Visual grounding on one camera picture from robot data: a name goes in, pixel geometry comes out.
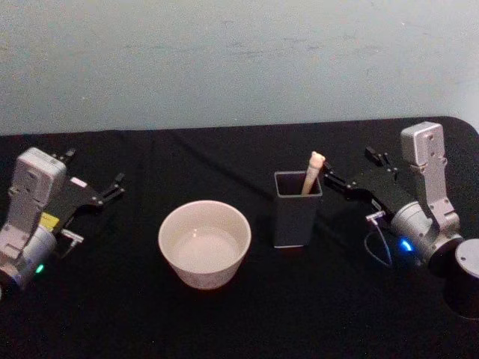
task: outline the bowl rim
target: bowl rim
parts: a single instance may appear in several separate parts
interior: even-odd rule
[[[189,269],[185,269],[184,267],[180,266],[179,263],[176,263],[174,260],[172,260],[172,258],[169,255],[166,254],[166,251],[165,251],[165,248],[164,248],[164,245],[163,245],[164,241],[161,240],[161,235],[162,235],[162,232],[165,230],[165,225],[168,224],[167,223],[168,220],[173,215],[177,214],[177,212],[180,212],[180,211],[184,210],[186,207],[197,206],[199,204],[205,204],[205,203],[214,204],[214,205],[217,205],[217,206],[223,206],[223,207],[229,208],[239,216],[241,221],[246,226],[246,234],[247,234],[246,246],[243,248],[243,250],[241,251],[240,255],[237,257],[237,259],[234,262],[232,262],[231,264],[225,266],[224,268],[221,268],[217,271],[191,271]],[[248,251],[248,249],[251,245],[251,228],[250,228],[249,222],[246,219],[246,217],[244,216],[244,214],[242,214],[238,209],[236,209],[232,205],[224,203],[224,202],[220,202],[218,200],[195,200],[193,202],[188,202],[188,203],[183,204],[182,206],[177,207],[169,215],[166,216],[166,218],[163,220],[161,226],[159,227],[158,245],[159,245],[159,250],[162,252],[162,255],[168,261],[168,263],[170,265],[173,265],[174,267],[180,269],[181,271],[184,271],[184,272],[187,272],[187,273],[193,273],[193,274],[214,274],[214,273],[219,273],[221,271],[229,269],[229,268],[235,266],[238,262],[242,261],[243,257],[245,256],[246,252]]]

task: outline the table surface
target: table surface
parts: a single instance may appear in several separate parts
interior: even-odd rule
[[[368,205],[323,187],[311,244],[272,246],[275,171],[302,170],[317,150],[350,176],[368,165],[366,145],[405,168],[400,130],[423,120],[444,126],[448,196],[463,236],[479,237],[479,136],[451,117],[1,137],[2,223],[14,161],[31,146],[50,153],[75,147],[70,175],[100,190],[123,171],[127,192],[101,215],[77,218],[71,228],[84,243],[65,260],[51,259],[26,291],[2,303],[0,357],[477,354],[479,322],[447,307],[443,279],[423,268],[387,269],[365,253]],[[407,169],[401,179],[412,190]],[[184,285],[157,244],[169,212],[203,199],[235,206],[252,231],[237,275],[212,292]]]

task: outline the yellow label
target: yellow label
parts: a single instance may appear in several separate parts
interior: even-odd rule
[[[53,231],[53,228],[57,225],[60,220],[52,215],[49,215],[46,212],[42,213],[42,218],[40,219],[40,224],[44,226],[50,232]]]

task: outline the green led light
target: green led light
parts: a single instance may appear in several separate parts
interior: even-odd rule
[[[43,269],[45,268],[45,266],[43,264],[40,264],[37,268],[37,270],[35,271],[35,273],[40,273]]]

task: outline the black cylinder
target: black cylinder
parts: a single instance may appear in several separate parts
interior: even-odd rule
[[[455,257],[455,265],[446,280],[444,299],[460,316],[479,319],[479,239],[461,243]]]

